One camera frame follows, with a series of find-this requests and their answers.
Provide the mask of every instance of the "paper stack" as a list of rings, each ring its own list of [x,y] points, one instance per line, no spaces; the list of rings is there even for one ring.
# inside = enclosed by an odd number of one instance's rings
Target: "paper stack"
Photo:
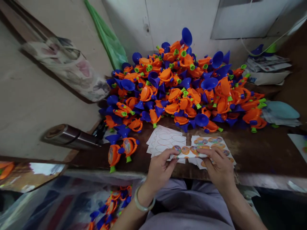
[[[285,70],[292,66],[289,61],[290,59],[277,55],[262,56],[257,59],[249,57],[243,76],[250,73],[248,81],[255,85],[282,85],[284,79],[291,73]]]
[[[185,146],[186,137],[182,136],[182,132],[158,125],[146,144],[148,145],[146,152],[150,153],[151,157],[155,157],[165,149],[171,149],[174,145]],[[178,162],[185,164],[185,159],[179,159]]]

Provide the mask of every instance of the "blue funnel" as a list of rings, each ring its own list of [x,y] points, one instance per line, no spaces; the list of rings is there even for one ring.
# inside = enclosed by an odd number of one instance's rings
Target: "blue funnel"
[[[202,94],[201,96],[201,101],[208,104],[208,99],[207,99],[207,95],[205,93]]]
[[[180,40],[180,45],[186,44],[187,46],[192,45],[192,34],[188,28],[184,27],[182,29],[182,39]]]
[[[145,106],[146,106],[149,110],[154,109],[154,105],[155,105],[155,102],[152,102],[152,101],[145,102]]]
[[[116,81],[114,80],[114,78],[107,79],[106,82],[108,83],[108,85],[109,85],[111,88],[113,88],[112,85],[113,85],[114,83],[116,83]]]
[[[124,70],[126,67],[131,67],[131,65],[128,62],[124,62],[122,64],[122,69]]]
[[[119,134],[114,134],[114,135],[106,136],[106,139],[110,142],[111,145],[114,145],[116,144],[116,142],[118,141],[120,137],[121,136]]]
[[[106,108],[101,108],[100,110],[98,110],[98,112],[102,115],[105,116],[106,114]]]
[[[149,78],[148,81],[155,87],[156,89],[159,88],[160,78]]]
[[[155,106],[154,109],[158,117],[160,117],[165,112],[165,108],[160,108],[158,106]]]
[[[179,110],[179,112],[175,112],[174,113],[174,116],[175,117],[183,117],[183,114],[185,113],[185,111],[184,110]]]
[[[187,48],[186,53],[191,55],[192,54],[192,48],[191,47]]]
[[[183,71],[181,74],[179,74],[179,76],[182,77],[183,79],[187,78],[187,71],[188,70]]]
[[[166,87],[165,87],[165,83],[164,82],[158,87],[158,90],[161,91],[161,92],[166,93]]]
[[[151,118],[148,112],[143,111],[142,112],[142,116],[141,116],[141,120],[147,121],[147,122],[151,122]]]
[[[138,109],[142,109],[142,110],[145,109],[143,101],[139,101],[134,107],[136,107]]]
[[[170,47],[169,46],[165,47],[164,53],[169,53],[169,52],[170,52]]]
[[[111,117],[112,117],[112,120],[113,120],[116,124],[118,124],[118,125],[121,125],[121,124],[122,124],[122,118],[121,118],[121,117],[119,117],[119,116],[117,116],[117,115],[115,115],[115,114],[112,114]]]
[[[128,79],[123,79],[121,83],[125,90],[133,91],[135,89],[135,84]]]
[[[221,64],[223,63],[223,52],[222,51],[218,51],[216,52],[216,54],[213,56],[212,60],[212,67],[217,69],[218,67],[221,66]]]
[[[231,66],[232,64],[225,65],[215,71],[217,74],[219,74],[219,76],[217,77],[218,80],[221,80],[222,78],[227,77],[228,70],[230,69]]]
[[[106,100],[106,102],[108,103],[108,105],[116,105],[116,103],[118,102],[118,96],[116,95],[111,95],[108,97],[108,99]]]
[[[122,138],[127,138],[131,129],[129,128],[121,128],[117,131],[118,134],[121,135]]]
[[[122,81],[117,78],[114,78],[114,80],[116,81],[116,84],[118,85],[118,87],[122,89]]]
[[[205,114],[199,113],[196,115],[194,121],[198,126],[205,127],[209,123],[209,118]]]
[[[161,47],[162,47],[163,49],[165,49],[165,48],[167,48],[167,47],[170,47],[170,44],[169,44],[168,42],[163,42],[162,45],[161,45]]]
[[[152,71],[148,74],[148,79],[149,78],[157,78],[159,75],[157,74],[157,72]]]
[[[113,115],[114,108],[112,106],[107,107],[106,109],[106,115]]]
[[[191,88],[190,87],[191,81],[192,78],[183,79],[182,82],[179,84],[179,87],[184,87],[185,89]]]
[[[161,105],[165,108],[166,106],[168,106],[170,104],[169,101],[161,101]]]
[[[136,108],[136,107],[134,107],[132,111],[134,111],[135,114],[137,114],[137,115],[141,115],[141,113],[143,112],[143,110],[138,109],[138,108]]]
[[[263,44],[260,44],[256,49],[251,51],[252,54],[250,54],[251,57],[259,56],[262,53]]]
[[[189,127],[189,123],[179,126],[179,128],[181,128],[185,133],[188,132],[188,127]]]
[[[159,93],[159,100],[161,100],[162,98],[165,98],[166,97],[166,94],[164,92],[160,92]]]
[[[238,121],[238,119],[227,118],[225,121],[229,124],[230,127],[232,127]]]
[[[196,127],[195,120],[190,120],[190,119],[189,119],[189,124],[191,124],[192,127],[193,127],[193,129],[195,129],[195,127]]]
[[[229,59],[230,59],[230,50],[224,55],[223,62],[228,65]]]
[[[245,112],[245,110],[242,109],[240,104],[237,104],[236,107],[232,111],[233,112]]]
[[[218,84],[218,79],[216,78],[207,78],[201,83],[201,87],[205,90],[212,90]]]
[[[212,72],[209,72],[209,73],[203,72],[202,75],[201,75],[201,77],[202,77],[203,79],[207,79],[207,78],[211,77],[212,73],[213,73],[213,71],[212,71]]]
[[[112,71],[112,73],[111,73],[112,77],[115,77],[115,73],[122,73],[122,71],[119,70],[119,69]]]
[[[200,81],[201,81],[200,78],[197,79],[197,80],[192,81],[192,86],[193,86],[194,89],[199,88],[199,82],[200,82]]]
[[[138,98],[139,97],[139,95],[140,95],[140,91],[138,91],[138,90],[134,90],[133,91],[134,92],[134,97],[136,97],[136,98]]]
[[[218,113],[213,119],[212,121],[215,121],[215,122],[225,122],[223,119],[222,119],[222,115],[220,113]]]
[[[142,58],[142,55],[138,52],[133,53],[132,55],[132,60],[134,62],[134,64],[139,65],[140,64],[140,58]]]

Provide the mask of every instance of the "plastic bag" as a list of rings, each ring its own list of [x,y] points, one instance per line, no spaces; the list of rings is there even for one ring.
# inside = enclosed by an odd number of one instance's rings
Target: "plastic bag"
[[[0,216],[0,230],[87,230],[90,214],[105,204],[111,191],[127,183],[131,185],[132,181],[117,179],[115,186],[68,176],[58,177],[37,190],[23,194]]]
[[[126,51],[121,45],[116,35],[110,30],[108,25],[100,17],[94,7],[90,5],[88,0],[84,0],[90,15],[92,16],[99,38],[106,49],[106,53],[111,61],[114,69],[122,69],[122,64],[128,62]]]

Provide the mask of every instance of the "silver bracelet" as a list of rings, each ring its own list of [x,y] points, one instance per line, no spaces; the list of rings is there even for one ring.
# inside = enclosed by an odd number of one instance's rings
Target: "silver bracelet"
[[[140,202],[138,201],[138,191],[140,190],[140,187],[141,187],[141,186],[142,186],[142,185],[140,185],[140,186],[135,190],[135,194],[134,194],[135,204],[137,205],[137,208],[138,208],[139,210],[144,211],[144,212],[148,212],[148,211],[150,211],[150,210],[153,209],[154,204],[156,203],[156,198],[155,198],[155,197],[153,198],[153,201],[152,201],[152,203],[151,203],[151,205],[150,205],[149,207],[144,207],[144,206],[142,206],[142,205],[140,204]]]

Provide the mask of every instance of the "person's right hand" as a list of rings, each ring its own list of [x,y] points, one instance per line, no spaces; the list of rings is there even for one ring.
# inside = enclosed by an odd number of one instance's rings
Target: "person's right hand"
[[[212,183],[220,193],[236,188],[233,164],[220,148],[212,147],[212,149],[197,149],[197,151],[206,154],[215,161],[216,164],[213,165],[209,158],[202,159],[205,162]]]

